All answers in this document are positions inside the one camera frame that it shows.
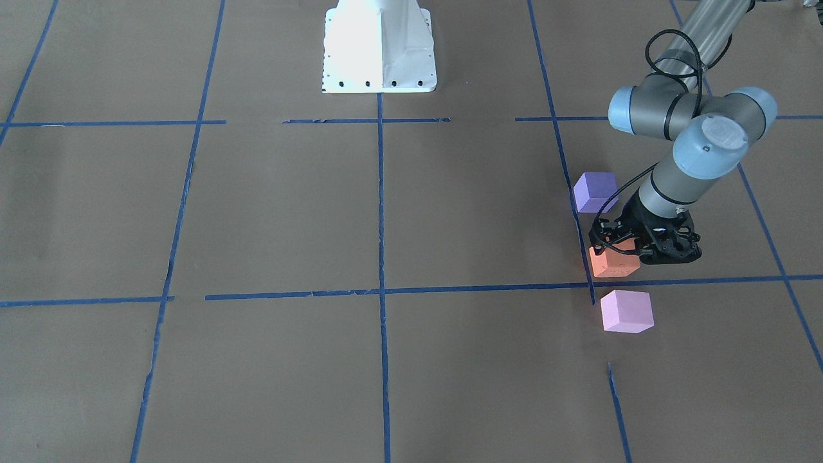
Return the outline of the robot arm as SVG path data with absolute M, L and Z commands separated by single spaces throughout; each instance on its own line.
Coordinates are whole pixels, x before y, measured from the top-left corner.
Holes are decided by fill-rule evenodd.
M 728 52 L 734 30 L 754 6 L 753 1 L 700 1 L 681 29 L 653 36 L 653 41 L 672 37 L 656 58 L 646 45 L 650 73 L 644 81 L 611 98 L 608 119 L 614 129 L 672 141 L 673 148 L 636 176 L 640 188 L 620 217 L 595 217 L 589 240 L 597 255 L 627 242 L 625 254 L 645 264 L 700 257 L 690 207 L 739 165 L 778 115 L 773 96 L 758 87 L 726 96 L 703 92 L 703 77 Z

